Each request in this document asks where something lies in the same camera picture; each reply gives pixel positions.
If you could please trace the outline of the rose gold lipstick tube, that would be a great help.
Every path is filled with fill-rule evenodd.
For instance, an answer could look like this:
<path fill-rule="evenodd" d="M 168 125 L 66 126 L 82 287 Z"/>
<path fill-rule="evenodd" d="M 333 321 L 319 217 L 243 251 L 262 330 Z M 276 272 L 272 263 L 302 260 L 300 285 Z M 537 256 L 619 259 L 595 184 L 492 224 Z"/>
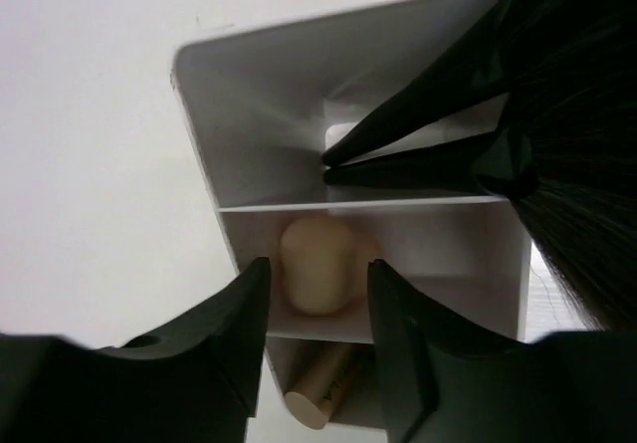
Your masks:
<path fill-rule="evenodd" d="M 369 355 L 370 347 L 365 344 L 326 345 L 284 396 L 292 416 L 312 430 L 324 429 Z"/>

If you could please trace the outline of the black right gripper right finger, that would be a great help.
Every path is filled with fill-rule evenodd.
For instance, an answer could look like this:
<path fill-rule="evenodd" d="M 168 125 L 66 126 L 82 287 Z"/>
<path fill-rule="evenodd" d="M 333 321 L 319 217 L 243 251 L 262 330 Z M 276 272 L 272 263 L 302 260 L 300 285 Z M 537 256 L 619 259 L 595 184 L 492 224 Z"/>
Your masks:
<path fill-rule="evenodd" d="M 632 442 L 636 334 L 520 342 L 368 267 L 381 404 L 392 442 Z"/>

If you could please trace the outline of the beige round makeup sponge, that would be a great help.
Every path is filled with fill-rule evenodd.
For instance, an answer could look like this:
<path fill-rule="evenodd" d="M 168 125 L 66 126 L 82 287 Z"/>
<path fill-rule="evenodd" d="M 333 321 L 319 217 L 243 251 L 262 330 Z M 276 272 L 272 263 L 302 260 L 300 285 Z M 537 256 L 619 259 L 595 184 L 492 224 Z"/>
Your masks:
<path fill-rule="evenodd" d="M 310 316 L 341 310 L 351 298 L 355 237 L 326 214 L 291 223 L 280 240 L 283 285 L 290 304 Z"/>

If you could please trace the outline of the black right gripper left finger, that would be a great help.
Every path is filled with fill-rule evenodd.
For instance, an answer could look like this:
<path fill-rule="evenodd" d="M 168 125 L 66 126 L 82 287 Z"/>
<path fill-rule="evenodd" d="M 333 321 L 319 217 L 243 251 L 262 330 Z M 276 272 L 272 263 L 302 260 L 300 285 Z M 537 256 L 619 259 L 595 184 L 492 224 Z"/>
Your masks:
<path fill-rule="evenodd" d="M 5 442 L 241 442 L 256 411 L 271 265 L 121 347 L 1 339 Z"/>

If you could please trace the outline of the black fan makeup brush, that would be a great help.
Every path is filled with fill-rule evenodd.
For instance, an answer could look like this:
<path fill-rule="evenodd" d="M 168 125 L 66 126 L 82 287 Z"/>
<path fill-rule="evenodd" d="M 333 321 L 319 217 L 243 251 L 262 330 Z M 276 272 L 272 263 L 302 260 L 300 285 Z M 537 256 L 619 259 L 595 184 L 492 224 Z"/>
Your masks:
<path fill-rule="evenodd" d="M 322 157 L 328 185 L 508 200 L 583 318 L 636 326 L 636 0 L 497 0 Z"/>

